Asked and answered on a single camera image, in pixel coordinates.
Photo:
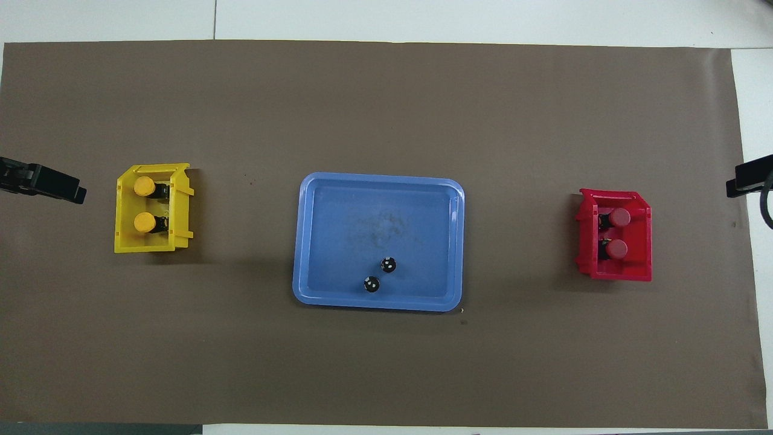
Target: brown paper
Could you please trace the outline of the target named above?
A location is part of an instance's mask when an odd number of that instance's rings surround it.
[[[0,418],[767,427],[728,50],[178,41],[6,44]],[[190,248],[113,254],[115,181],[189,162]],[[291,291],[314,171],[466,192],[451,313]],[[581,275],[582,187],[652,206],[651,283]]]

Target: cable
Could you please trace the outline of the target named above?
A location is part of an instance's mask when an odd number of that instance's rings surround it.
[[[768,192],[773,188],[773,170],[768,174],[768,178],[765,179],[765,183],[760,190],[760,213],[762,213],[762,220],[765,224],[773,230],[773,218],[768,210]]]

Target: plastic tray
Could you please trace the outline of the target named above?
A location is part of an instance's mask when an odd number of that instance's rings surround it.
[[[303,303],[449,311],[461,299],[465,193],[453,180],[313,173],[301,184],[293,292]],[[397,261],[381,270],[385,257]],[[367,276],[380,288],[365,291]]]

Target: white floor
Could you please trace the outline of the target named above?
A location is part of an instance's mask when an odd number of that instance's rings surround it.
[[[731,48],[744,158],[773,153],[773,5],[762,0],[0,0],[0,43],[213,38]],[[759,216],[758,196],[747,200],[764,369],[773,378],[773,231]],[[773,385],[767,382],[773,422]],[[213,425],[204,431],[360,433],[363,428]],[[631,430],[540,432],[626,431]],[[368,432],[525,430],[371,427]]]

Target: small bottle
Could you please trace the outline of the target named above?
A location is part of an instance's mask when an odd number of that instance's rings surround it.
[[[169,231],[169,218],[154,216],[147,211],[135,216],[135,229],[145,234]]]
[[[135,181],[135,193],[155,200],[169,200],[169,185],[156,183],[149,176],[141,176]]]
[[[628,245],[619,238],[604,238],[598,241],[598,259],[622,260],[628,254]]]
[[[598,229],[606,230],[612,227],[624,227],[631,223],[631,213],[626,209],[615,208],[607,214],[598,215]]]

